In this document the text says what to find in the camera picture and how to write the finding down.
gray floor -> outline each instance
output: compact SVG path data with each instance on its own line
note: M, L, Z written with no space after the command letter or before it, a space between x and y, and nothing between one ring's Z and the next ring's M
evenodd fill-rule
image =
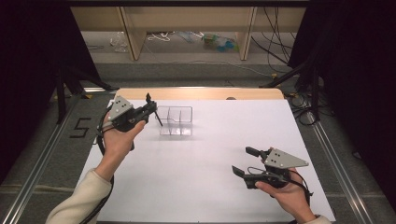
M233 34L221 35L233 38ZM141 57L132 62L127 52L114 52L110 39L114 33L84 33L97 70L104 82L117 87L258 87L272 80L275 71L290 70L274 57L267 59L254 42L251 42L246 61L239 60L234 50L218 52L207 48L199 37L191 36L193 43L188 43L178 35L169 35L170 41L158 39L146 41ZM254 35L263 46L268 48L269 42L262 34ZM282 34L282 42L292 46L290 34ZM271 51L285 59L280 48L273 45ZM291 78L280 85L280 89L289 93L294 91L293 84L297 77ZM83 82L85 87L94 87ZM95 126L113 94L96 93L88 99L77 99L64 131L54 148L43 175L39 178L30 200L25 205L18 223L44 223L49 211L59 202L70 196L77 184L82 167L95 137ZM321 103L326 104L325 95L321 95ZM395 212L386 197L375 183L364 163L352 156L354 147L350 144L336 116L329 107L321 109L321 125L329 137L332 147L345 166L347 176L362 198L373 223L396 223ZM48 111L40 126L31 138L29 146L22 152L7 179L0 188L0 218L13 204L16 196L35 167L41 151L46 147L57 120L56 98L49 101ZM83 130L76 130L80 120L81 127L88 127L84 137ZM353 206L347 199L340 180L334 172L326 156L323 143L319 141L315 128L302 125L297 121L300 132L317 170L320 183L324 188L329 203L334 211L337 223L359 223Z

sleeve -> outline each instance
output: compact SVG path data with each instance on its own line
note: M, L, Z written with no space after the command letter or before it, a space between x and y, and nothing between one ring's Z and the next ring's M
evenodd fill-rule
M317 219L306 222L305 224L331 224L330 220L324 216L316 216Z
M72 196L64 200L49 213L46 223L79 223L110 191L111 183L104 180L91 169L78 184Z

tripod leg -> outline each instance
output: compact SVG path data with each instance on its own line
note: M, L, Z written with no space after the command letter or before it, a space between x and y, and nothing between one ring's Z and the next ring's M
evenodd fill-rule
M282 77L280 77L266 85L259 86L259 88L273 88L273 87L279 85L280 83L288 80L289 78L294 77L297 74L300 74L304 68L305 68L305 63L301 63L300 65L298 65L297 67L295 67L293 70L289 71L287 74L283 75Z
M105 89L106 91L117 91L119 89L117 87L111 87L110 85L106 84L105 82L103 82L101 80L97 80L97 79L95 79L93 77L90 77L87 74L85 74L85 73L81 72L80 70L78 70L77 68L70 67L70 66L67 66L66 68L73 74L73 76L82 77L84 79L87 79L91 83L97 85L98 87L101 87L101 88Z
M61 123L66 114L66 100L64 98L64 81L62 78L63 70L59 70L58 76L56 77L56 92L58 95L58 121L56 123Z
M313 75L312 75L312 97L311 97L311 111L315 117L315 121L320 120L319 118L319 108L318 108L318 100L319 100L319 75L318 69L314 68Z

metal rail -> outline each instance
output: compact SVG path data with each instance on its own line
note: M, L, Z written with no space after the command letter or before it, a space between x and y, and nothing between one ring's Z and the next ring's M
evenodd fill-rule
M311 113L308 114L308 118L311 121L314 121L314 116ZM346 168L337 156L337 153L335 152L334 147L332 146L332 143L324 131L320 121L317 121L313 127L323 151L325 152L326 157L334 170L335 176L340 182L341 188L343 189L346 198L349 201L353 212L355 213L356 219L361 224L374 223L369 212L367 211L364 201L361 199L357 189L350 180Z
M38 158L37 162L35 163L35 166L32 170L32 172L29 174L27 177L25 183L21 187L21 191L19 192L18 196L16 197L14 203L11 205L6 218L3 220L3 224L14 224L18 223L22 212L24 208L26 207L26 204L28 204L30 197L33 194L33 191L35 189L35 185L37 184L38 180L42 176L47 163L50 160L50 157L52 155L52 152L56 148L60 137L62 136L62 133L64 132L64 126L67 123L70 115L73 112L73 109L75 108L76 104L78 103L78 100L81 96L80 95L74 95L72 96L70 103L69 103L69 108L64 116L64 119L60 124L57 124L55 126L54 131L52 132L51 137L49 138L49 141L47 142L46 146L44 147L43 151L40 154L40 157Z

printed number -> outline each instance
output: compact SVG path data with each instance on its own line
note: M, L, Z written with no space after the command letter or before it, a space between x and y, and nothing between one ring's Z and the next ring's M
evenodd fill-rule
M77 124L76 124L74 130L84 130L84 134L82 134L82 135L70 135L70 138L84 138L84 137L85 137L85 134L87 134L87 131L88 131L90 128L78 127L78 126L79 126L79 123L80 123L82 120L91 120L91 118L79 118L78 121L77 121Z

